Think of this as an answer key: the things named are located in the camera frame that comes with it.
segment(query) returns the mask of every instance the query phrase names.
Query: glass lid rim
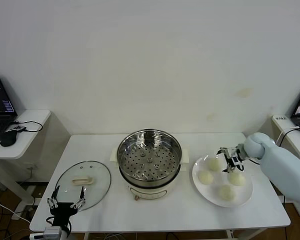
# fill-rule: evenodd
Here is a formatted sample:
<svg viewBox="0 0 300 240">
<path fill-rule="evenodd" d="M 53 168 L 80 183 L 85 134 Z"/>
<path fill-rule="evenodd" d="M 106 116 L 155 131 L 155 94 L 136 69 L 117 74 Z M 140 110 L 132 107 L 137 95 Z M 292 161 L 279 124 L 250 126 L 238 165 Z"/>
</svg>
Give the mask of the glass lid rim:
<svg viewBox="0 0 300 240">
<path fill-rule="evenodd" d="M 94 160 L 89 160 L 89 161 L 81 161 L 81 162 L 78 162 L 78 163 L 76 163 L 76 164 L 70 166 L 67 170 L 65 170 L 65 171 L 61 174 L 61 176 L 58 178 L 58 180 L 56 181 L 55 186 L 54 186 L 54 190 L 57 189 L 59 180 L 62 178 L 62 176 L 63 176 L 69 169 L 71 169 L 72 167 L 74 167 L 74 166 L 76 166 L 76 165 L 79 165 L 79 164 L 82 164 L 82 163 L 87 163 L 87 162 L 95 162 L 95 163 L 98 163 L 98 164 L 103 165 L 103 166 L 108 170 L 108 173 L 109 173 L 109 176 L 110 176 L 110 182 L 109 182 L 108 189 L 106 190 L 106 192 L 104 193 L 104 195 L 102 196 L 102 198 L 101 198 L 98 202 L 96 202 L 95 204 L 91 205 L 91 206 L 88 207 L 88 208 L 79 210 L 78 212 L 82 212 L 82 211 L 84 211 L 84 210 L 90 209 L 90 208 L 94 207 L 95 205 L 97 205 L 98 203 L 100 203 L 100 202 L 105 198 L 105 196 L 107 195 L 107 193 L 109 192 L 109 189 L 110 189 L 111 183 L 112 183 L 112 176 L 111 176 L 111 172 L 110 172 L 109 168 L 108 168 L 104 163 L 102 163 L 102 162 L 94 161 Z"/>
</svg>

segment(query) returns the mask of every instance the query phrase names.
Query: computer mouse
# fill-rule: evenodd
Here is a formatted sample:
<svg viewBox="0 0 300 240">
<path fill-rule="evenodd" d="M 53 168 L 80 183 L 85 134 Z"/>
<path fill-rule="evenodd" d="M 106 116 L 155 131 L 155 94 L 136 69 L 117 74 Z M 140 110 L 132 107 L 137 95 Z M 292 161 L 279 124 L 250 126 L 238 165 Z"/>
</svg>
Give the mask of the computer mouse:
<svg viewBox="0 0 300 240">
<path fill-rule="evenodd" d="M 0 137 L 0 145 L 2 147 L 9 147 L 13 145 L 17 141 L 17 133 L 16 130 L 10 130 L 3 133 Z"/>
</svg>

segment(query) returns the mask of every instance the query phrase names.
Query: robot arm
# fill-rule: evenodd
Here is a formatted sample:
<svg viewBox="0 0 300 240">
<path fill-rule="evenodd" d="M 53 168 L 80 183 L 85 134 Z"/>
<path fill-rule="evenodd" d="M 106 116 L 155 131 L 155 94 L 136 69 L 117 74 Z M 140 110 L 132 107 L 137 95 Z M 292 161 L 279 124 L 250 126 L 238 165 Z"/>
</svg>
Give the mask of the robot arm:
<svg viewBox="0 0 300 240">
<path fill-rule="evenodd" d="M 266 134 L 257 132 L 247 137 L 237 147 L 221 147 L 225 155 L 227 169 L 232 172 L 242 161 L 248 158 L 260 159 L 262 172 L 287 198 L 300 203 L 300 159 L 288 150 L 279 147 Z"/>
</svg>

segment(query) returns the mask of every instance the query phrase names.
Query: dumpling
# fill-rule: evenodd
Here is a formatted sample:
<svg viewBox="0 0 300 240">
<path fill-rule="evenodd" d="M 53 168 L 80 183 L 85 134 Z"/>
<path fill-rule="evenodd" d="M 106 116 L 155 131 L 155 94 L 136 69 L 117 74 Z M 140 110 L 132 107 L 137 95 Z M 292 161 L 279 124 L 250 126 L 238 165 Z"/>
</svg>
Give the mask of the dumpling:
<svg viewBox="0 0 300 240">
<path fill-rule="evenodd" d="M 228 174 L 228 180 L 231 184 L 236 186 L 246 185 L 246 178 L 241 172 L 231 172 Z"/>
<path fill-rule="evenodd" d="M 234 189 L 228 185 L 222 185 L 219 189 L 219 196 L 226 201 L 232 201 L 236 197 Z"/>
<path fill-rule="evenodd" d="M 204 185 L 212 184 L 214 176 L 207 170 L 202 170 L 198 174 L 199 181 Z"/>
<path fill-rule="evenodd" d="M 221 170 L 220 160 L 217 157 L 208 159 L 208 166 L 211 171 L 218 172 Z"/>
</svg>

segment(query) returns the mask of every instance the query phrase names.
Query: white shelf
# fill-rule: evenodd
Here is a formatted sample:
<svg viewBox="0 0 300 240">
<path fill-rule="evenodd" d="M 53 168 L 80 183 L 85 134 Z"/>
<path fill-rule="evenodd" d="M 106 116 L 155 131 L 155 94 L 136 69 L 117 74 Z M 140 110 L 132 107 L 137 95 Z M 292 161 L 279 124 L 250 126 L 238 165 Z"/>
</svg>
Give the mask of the white shelf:
<svg viewBox="0 0 300 240">
<path fill-rule="evenodd" d="M 15 120 L 20 122 L 25 121 L 35 121 L 41 123 L 42 125 L 45 124 L 47 119 L 50 116 L 49 110 L 25 110 L 22 112 Z M 35 123 L 26 123 L 20 124 L 22 126 L 26 126 L 29 130 L 38 130 L 40 126 Z M 29 145 L 36 137 L 38 132 L 22 132 L 17 134 L 17 140 L 15 144 L 7 147 L 3 147 L 0 145 L 0 159 L 3 160 L 13 160 L 19 159 L 25 151 L 28 149 Z"/>
</svg>

